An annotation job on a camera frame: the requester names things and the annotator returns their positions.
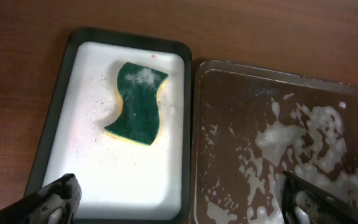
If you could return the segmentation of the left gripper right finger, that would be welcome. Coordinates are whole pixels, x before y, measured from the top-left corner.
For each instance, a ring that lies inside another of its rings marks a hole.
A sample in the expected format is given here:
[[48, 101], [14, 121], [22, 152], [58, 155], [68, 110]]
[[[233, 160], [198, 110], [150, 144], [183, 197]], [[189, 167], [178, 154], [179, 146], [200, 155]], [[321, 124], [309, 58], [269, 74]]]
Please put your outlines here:
[[284, 224], [358, 224], [358, 208], [287, 171], [280, 174], [280, 210]]

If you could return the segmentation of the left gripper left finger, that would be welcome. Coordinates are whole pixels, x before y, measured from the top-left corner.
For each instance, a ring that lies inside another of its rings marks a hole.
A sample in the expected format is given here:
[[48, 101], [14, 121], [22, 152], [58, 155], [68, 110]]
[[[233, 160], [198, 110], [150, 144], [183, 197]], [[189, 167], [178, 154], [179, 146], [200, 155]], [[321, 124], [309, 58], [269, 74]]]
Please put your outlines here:
[[0, 223], [73, 223], [80, 200], [76, 176], [65, 174], [0, 210]]

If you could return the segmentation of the green and yellow sponge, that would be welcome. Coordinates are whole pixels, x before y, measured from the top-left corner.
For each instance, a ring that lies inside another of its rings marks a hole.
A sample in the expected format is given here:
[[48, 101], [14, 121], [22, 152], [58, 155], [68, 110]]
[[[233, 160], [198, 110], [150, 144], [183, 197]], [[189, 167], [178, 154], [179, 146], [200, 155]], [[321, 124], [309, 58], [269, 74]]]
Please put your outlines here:
[[104, 127], [113, 136], [149, 146], [157, 137], [160, 115], [157, 95], [168, 74], [127, 62], [117, 74], [122, 109], [117, 119]]

